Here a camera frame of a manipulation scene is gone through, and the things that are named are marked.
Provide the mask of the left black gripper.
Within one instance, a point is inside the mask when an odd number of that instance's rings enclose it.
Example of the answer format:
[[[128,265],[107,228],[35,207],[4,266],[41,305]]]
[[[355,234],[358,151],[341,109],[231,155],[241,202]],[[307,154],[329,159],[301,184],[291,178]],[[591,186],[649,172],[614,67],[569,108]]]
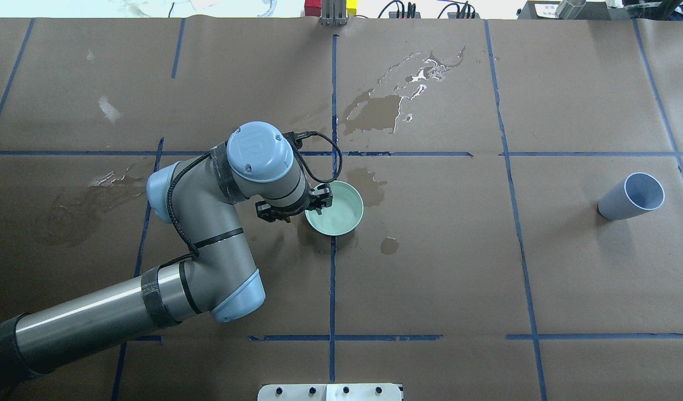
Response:
[[[285,221],[290,223],[290,218],[306,211],[315,211],[321,215],[324,208],[333,205],[333,191],[331,183],[321,183],[315,188],[311,188],[305,182],[306,187],[301,193],[300,198],[287,206],[273,206],[267,201],[255,203],[255,213],[257,217],[267,222]]]

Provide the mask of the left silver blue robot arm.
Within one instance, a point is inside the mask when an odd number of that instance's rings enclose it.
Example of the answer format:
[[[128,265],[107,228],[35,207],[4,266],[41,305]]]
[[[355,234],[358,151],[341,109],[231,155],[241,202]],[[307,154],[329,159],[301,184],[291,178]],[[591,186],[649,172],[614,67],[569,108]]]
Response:
[[[194,316],[226,323],[259,309],[267,295],[238,205],[256,198],[255,216],[270,223],[331,207],[338,174],[319,178],[302,152],[315,138],[341,167],[343,153],[328,135],[253,121],[196,157],[155,171],[146,189],[150,213],[174,230],[183,253],[0,323],[0,393]]]

